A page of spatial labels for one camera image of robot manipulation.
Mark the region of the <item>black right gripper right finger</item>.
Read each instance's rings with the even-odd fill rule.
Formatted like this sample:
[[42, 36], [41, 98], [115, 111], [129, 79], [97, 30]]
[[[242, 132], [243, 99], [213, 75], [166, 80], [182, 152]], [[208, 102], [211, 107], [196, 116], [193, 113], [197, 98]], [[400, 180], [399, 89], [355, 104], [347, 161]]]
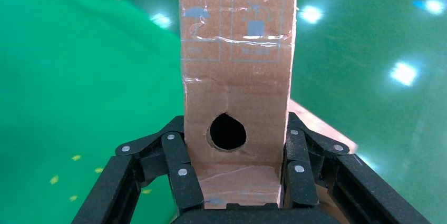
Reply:
[[290, 112], [281, 206], [317, 207], [317, 186], [326, 188], [349, 223], [429, 223], [347, 145], [310, 130]]

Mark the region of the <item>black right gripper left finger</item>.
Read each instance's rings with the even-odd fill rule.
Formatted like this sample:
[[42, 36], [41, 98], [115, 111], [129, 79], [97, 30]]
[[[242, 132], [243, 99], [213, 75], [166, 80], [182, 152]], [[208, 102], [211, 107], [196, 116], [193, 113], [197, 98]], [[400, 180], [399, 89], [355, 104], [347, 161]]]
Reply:
[[184, 141], [184, 118], [159, 132], [118, 146], [73, 219], [73, 223], [130, 223], [141, 189], [167, 175], [182, 215], [205, 200]]

